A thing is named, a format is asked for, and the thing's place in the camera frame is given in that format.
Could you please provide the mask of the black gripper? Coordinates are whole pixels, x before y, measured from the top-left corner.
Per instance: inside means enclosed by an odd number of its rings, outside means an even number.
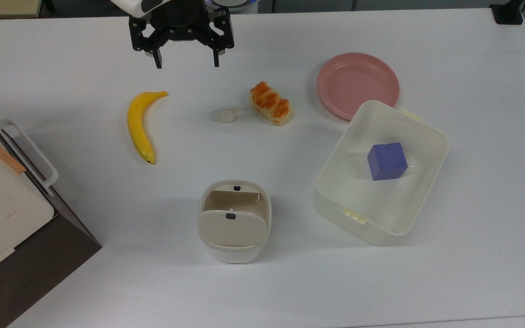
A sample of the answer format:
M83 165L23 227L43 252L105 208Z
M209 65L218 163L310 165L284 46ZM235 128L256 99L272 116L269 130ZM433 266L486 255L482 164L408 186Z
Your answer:
M169 40L198 40L213 50L215 68L219 56L235 46L231 13L206 11L203 0L169 0L151 11L150 24L154 31L144 36L148 21L129 17L129 32L135 51L144 51L162 69L160 49Z

